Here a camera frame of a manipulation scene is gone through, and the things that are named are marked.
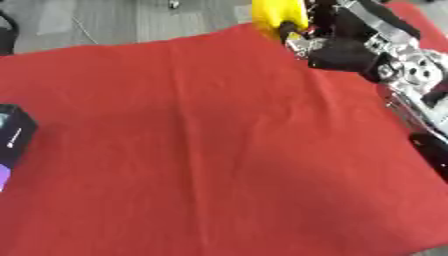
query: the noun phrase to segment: black object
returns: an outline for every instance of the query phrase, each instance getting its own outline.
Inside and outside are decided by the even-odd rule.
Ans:
[[[10,28],[0,27],[0,56],[14,54],[14,46],[19,36],[19,25],[2,10],[0,10],[0,18],[10,25]]]
[[[448,182],[448,146],[426,133],[412,134],[409,140],[428,164]]]
[[[36,130],[36,122],[19,106],[0,104],[0,164],[12,169]]]
[[[334,25],[336,24],[335,0],[319,0],[313,8],[310,8],[309,15],[313,17],[315,26],[314,35],[316,37],[331,37]]]
[[[285,44],[286,39],[288,39],[290,33],[297,33],[299,34],[299,28],[297,25],[292,21],[283,21],[282,24],[280,24],[280,27],[277,29],[278,35],[280,36],[280,39],[282,40],[282,44]]]
[[[379,19],[389,23],[389,25],[405,31],[412,37],[420,40],[420,31],[411,26],[406,21],[396,16],[389,8],[382,4],[378,4],[372,0],[358,0],[358,2],[371,14],[377,16]]]
[[[311,51],[308,65],[312,68],[363,73],[376,62],[378,55],[362,42],[336,38],[325,42],[321,49]]]

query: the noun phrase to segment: gray floor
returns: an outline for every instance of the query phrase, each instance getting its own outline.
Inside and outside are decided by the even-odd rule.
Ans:
[[[208,33],[250,21],[251,0],[6,0],[21,24],[17,52],[83,44],[124,44]],[[410,0],[448,34],[448,0]],[[438,248],[415,256],[448,255]]]

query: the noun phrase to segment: table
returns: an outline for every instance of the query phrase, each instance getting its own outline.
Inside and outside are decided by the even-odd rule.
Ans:
[[[395,11],[446,39],[411,5]],[[40,123],[0,255],[404,255],[448,242],[447,185],[376,86],[251,25],[0,61]]]

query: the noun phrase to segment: wrinkle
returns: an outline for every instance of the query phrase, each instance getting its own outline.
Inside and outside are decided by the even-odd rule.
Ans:
[[[310,106],[308,111],[313,112],[315,127],[322,133],[332,133],[343,130],[346,126],[344,122],[341,122],[346,114],[342,111],[344,99],[340,97],[340,91],[334,88],[344,85],[329,81],[324,72],[328,71],[311,70],[305,73],[304,80],[310,81],[310,86],[306,87],[305,93],[312,95],[307,97],[306,104]]]
[[[204,226],[203,221],[205,219],[205,208],[201,204],[201,197],[199,187],[200,187],[200,181],[198,181],[198,176],[200,174],[197,173],[197,168],[195,166],[195,159],[192,154],[192,152],[195,151],[195,143],[194,139],[192,138],[192,132],[191,132],[191,124],[190,120],[188,118],[188,104],[185,102],[184,95],[185,91],[183,90],[185,88],[183,74],[182,74],[182,67],[179,66],[179,61],[176,61],[176,55],[178,54],[178,51],[175,44],[167,43],[167,56],[168,56],[168,66],[172,70],[172,81],[171,85],[173,87],[174,96],[175,96],[175,104],[177,107],[176,114],[178,115],[177,118],[179,119],[179,131],[182,133],[182,144],[183,148],[185,149],[185,163],[188,168],[189,173],[189,184],[191,185],[191,199],[193,202],[193,211],[194,216],[196,217],[196,224],[198,226],[197,232],[200,239],[200,250],[201,255],[206,255],[206,246],[208,244],[207,239],[207,227]]]

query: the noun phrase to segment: cable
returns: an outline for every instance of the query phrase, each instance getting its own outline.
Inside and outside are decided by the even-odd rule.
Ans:
[[[72,20],[75,22],[75,24],[78,26],[78,28],[82,31],[82,33],[94,44],[99,44],[98,41],[93,39],[93,37],[90,35],[90,33],[84,28],[82,23],[76,18],[72,17]]]

